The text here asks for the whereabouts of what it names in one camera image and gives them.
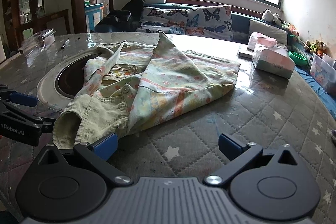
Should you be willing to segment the floral green child shirt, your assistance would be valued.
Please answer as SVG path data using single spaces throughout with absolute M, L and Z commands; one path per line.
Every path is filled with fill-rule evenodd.
M 136 134 L 230 92 L 240 64 L 181 51 L 164 34 L 156 46 L 122 41 L 97 45 L 84 84 L 54 124 L 60 149 L 94 143 L 108 134 Z

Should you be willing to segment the clear plastic container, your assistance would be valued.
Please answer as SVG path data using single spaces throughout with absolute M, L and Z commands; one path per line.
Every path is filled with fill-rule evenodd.
M 21 44 L 18 49 L 25 57 L 37 56 L 46 51 L 55 42 L 55 30 L 53 28 L 33 34 Z

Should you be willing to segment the black marker pen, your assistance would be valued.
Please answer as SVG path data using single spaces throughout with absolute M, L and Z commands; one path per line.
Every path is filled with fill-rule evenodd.
M 63 50 L 63 49 L 69 44 L 69 42 L 70 42 L 70 39 L 67 39 L 67 40 L 63 43 L 63 45 L 61 46 L 61 49 Z

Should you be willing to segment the dark wood display cabinet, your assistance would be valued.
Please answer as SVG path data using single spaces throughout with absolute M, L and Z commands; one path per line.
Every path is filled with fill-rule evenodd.
M 2 11 L 7 38 L 3 43 L 6 57 L 18 53 L 24 39 L 54 25 L 58 19 L 64 20 L 64 33 L 71 33 L 68 10 L 47 13 L 45 0 L 2 0 Z

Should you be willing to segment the green bowl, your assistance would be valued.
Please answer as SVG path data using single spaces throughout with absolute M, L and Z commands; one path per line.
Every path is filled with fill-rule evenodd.
M 308 64 L 308 59 L 305 56 L 303 56 L 303 55 L 301 55 L 297 52 L 290 51 L 289 52 L 289 57 L 294 61 L 294 63 L 297 66 L 305 67 Z

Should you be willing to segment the far pink tissue pack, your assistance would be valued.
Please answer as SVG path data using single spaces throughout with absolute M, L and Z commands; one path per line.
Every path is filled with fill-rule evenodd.
M 252 32 L 249 36 L 247 48 L 253 51 L 256 44 L 261 44 L 266 47 L 276 47 L 277 40 L 259 32 Z

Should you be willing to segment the clear plastic storage box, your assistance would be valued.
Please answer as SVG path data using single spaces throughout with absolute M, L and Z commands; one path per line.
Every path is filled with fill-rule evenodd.
M 335 69 L 318 55 L 314 55 L 310 75 L 331 96 L 335 97 Z

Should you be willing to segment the grey cushion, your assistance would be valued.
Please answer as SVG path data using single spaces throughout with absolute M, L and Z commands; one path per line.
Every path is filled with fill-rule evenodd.
M 271 26 L 258 20 L 250 19 L 249 34 L 252 34 L 253 32 L 258 32 L 270 38 L 274 38 L 277 40 L 278 44 L 288 45 L 288 33 L 281 28 Z

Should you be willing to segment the blue white cabinet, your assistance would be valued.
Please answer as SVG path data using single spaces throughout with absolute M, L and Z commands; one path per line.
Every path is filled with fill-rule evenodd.
M 98 24 L 103 18 L 103 10 L 103 3 L 86 5 L 84 7 L 87 32 L 95 30 L 96 24 Z

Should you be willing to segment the brown plush toy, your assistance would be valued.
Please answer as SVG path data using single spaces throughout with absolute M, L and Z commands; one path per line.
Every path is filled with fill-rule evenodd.
M 310 54 L 317 55 L 319 57 L 323 57 L 326 48 L 327 44 L 319 40 L 315 40 L 314 42 L 307 40 L 305 45 L 303 46 L 303 50 L 305 52 L 309 52 Z

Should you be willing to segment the right butterfly pillow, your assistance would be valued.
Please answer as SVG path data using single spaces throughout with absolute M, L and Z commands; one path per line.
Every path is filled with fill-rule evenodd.
M 208 6 L 189 9 L 186 35 L 233 41 L 231 6 Z

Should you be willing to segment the butterfly pillow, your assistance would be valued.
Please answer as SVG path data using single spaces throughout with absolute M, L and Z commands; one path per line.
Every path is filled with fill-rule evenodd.
M 184 9 L 144 7 L 136 32 L 184 35 L 188 13 Z
M 233 41 L 231 6 L 208 6 L 189 9 L 186 35 Z

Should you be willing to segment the pink green plush toy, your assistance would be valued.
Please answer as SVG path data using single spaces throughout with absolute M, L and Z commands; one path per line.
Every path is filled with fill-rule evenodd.
M 297 30 L 297 28 L 296 28 L 293 24 L 285 22 L 285 23 L 283 23 L 281 26 L 282 26 L 282 28 L 285 28 L 285 29 L 287 29 L 288 31 L 290 31 L 290 33 L 291 33 L 292 35 L 294 35 L 294 36 L 299 36 L 299 32 L 298 32 L 298 30 Z

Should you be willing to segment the white plush toy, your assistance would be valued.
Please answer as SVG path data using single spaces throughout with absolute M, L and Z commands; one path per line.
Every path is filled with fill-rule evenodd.
M 277 26 L 281 26 L 283 24 L 282 19 L 280 19 L 280 16 L 276 13 L 272 13 L 269 9 L 266 9 L 262 13 L 262 20 L 272 23 Z

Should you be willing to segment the left butterfly pillow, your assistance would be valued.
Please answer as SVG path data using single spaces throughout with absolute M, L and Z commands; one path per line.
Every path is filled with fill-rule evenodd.
M 184 35 L 188 13 L 184 9 L 144 7 L 136 32 Z

